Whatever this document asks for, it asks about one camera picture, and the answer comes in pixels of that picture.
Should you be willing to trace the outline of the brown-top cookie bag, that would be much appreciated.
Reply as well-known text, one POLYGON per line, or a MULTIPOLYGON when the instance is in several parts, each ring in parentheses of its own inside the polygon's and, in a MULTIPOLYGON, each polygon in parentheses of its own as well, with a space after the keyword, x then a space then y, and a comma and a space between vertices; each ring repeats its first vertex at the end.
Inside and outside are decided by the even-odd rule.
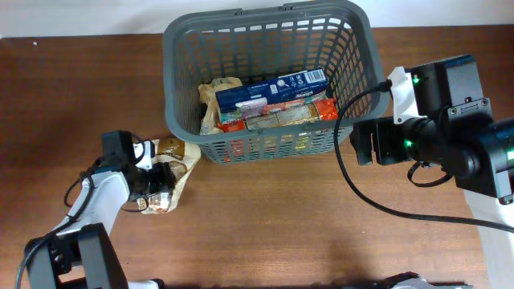
POLYGON ((175 137, 151 140, 155 144, 153 163, 168 163, 176 177, 171 193, 157 193, 147 199, 137 199, 138 212, 142 214, 164 214, 175 210, 194 166, 202 155, 198 145, 175 137))

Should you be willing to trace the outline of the beige snack bag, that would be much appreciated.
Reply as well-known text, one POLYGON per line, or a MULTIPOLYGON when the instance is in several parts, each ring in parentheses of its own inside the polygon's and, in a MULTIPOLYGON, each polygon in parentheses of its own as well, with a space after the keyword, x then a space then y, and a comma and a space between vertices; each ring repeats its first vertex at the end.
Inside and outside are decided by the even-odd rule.
POLYGON ((206 105, 206 113, 202 118, 200 127, 201 135, 222 133, 222 130, 218 127, 220 118, 216 93, 240 87, 242 85, 243 84, 239 78, 225 77, 215 78, 208 84, 201 84, 198 86, 200 101, 206 105))

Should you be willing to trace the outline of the orange spaghetti packet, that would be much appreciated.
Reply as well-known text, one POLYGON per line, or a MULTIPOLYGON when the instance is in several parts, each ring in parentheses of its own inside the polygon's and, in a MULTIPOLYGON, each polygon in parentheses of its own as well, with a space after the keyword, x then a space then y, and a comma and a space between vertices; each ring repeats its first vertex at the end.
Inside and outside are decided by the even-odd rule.
POLYGON ((292 108, 267 115, 253 116, 228 124, 219 124, 218 128, 223 132, 258 130, 262 128, 314 123, 318 120, 336 120, 337 117, 338 112, 333 100, 316 100, 308 104, 296 105, 292 108))

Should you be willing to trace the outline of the Kleenex tissue multipack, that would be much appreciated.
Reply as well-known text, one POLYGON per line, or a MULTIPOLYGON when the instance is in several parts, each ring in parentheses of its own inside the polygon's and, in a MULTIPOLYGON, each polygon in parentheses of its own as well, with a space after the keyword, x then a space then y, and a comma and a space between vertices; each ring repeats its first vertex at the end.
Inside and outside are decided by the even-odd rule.
POLYGON ((220 123, 262 115, 268 105, 314 96, 327 86, 328 78, 318 68, 216 92, 220 123))

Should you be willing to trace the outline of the grey plastic basket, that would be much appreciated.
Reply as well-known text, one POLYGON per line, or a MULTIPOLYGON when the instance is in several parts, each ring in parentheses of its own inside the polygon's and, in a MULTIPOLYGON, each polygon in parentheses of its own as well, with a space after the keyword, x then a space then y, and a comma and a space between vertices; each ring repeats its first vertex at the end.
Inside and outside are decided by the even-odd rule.
POLYGON ((169 130, 219 164, 331 151, 355 122, 381 117, 390 102, 373 90, 384 75, 369 19, 349 1, 186 14, 165 29, 162 51, 169 130), (345 110, 340 124, 201 134, 200 85, 221 77, 254 83, 312 68, 324 71, 328 97, 345 110))

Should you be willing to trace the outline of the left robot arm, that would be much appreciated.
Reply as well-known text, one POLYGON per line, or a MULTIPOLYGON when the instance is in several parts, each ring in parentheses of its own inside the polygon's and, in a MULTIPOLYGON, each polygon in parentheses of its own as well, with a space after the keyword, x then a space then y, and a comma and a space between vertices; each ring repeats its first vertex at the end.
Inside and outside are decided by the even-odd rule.
POLYGON ((128 131, 106 132, 103 153, 74 181, 80 195, 65 218, 25 247, 15 286, 28 275, 33 288, 163 288, 161 279, 128 281, 109 234, 128 201, 173 190, 167 164, 153 163, 151 140, 128 131))

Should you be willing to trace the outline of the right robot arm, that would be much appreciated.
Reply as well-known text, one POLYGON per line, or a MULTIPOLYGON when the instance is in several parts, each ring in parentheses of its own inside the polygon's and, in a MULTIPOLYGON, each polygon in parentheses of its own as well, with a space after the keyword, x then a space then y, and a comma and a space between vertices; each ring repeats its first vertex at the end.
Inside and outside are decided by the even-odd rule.
POLYGON ((396 67, 387 78, 394 114, 356 122, 360 165, 413 161, 455 180, 478 226, 492 288, 513 286, 513 122, 493 119, 472 55, 396 67))

